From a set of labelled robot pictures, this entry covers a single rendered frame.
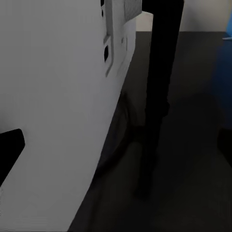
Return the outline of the monitor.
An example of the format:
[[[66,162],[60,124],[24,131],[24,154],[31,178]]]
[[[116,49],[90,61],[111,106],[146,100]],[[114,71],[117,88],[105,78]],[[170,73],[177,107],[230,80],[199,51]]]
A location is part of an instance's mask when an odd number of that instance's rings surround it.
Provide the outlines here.
[[[25,147],[0,186],[0,232],[67,232],[128,138],[159,139],[184,0],[0,0],[0,134]],[[145,126],[121,94],[136,17],[153,15]],[[128,124],[97,165],[118,100]]]

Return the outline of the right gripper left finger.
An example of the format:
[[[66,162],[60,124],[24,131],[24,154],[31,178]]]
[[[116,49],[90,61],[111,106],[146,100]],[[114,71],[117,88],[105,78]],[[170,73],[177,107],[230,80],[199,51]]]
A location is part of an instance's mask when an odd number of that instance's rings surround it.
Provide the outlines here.
[[[0,186],[25,147],[21,129],[0,134]]]

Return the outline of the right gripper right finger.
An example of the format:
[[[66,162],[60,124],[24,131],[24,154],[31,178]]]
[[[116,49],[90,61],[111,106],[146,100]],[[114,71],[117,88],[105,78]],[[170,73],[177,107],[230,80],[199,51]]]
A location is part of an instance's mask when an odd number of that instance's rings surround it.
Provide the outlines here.
[[[217,138],[217,147],[232,167],[232,130],[220,129]]]

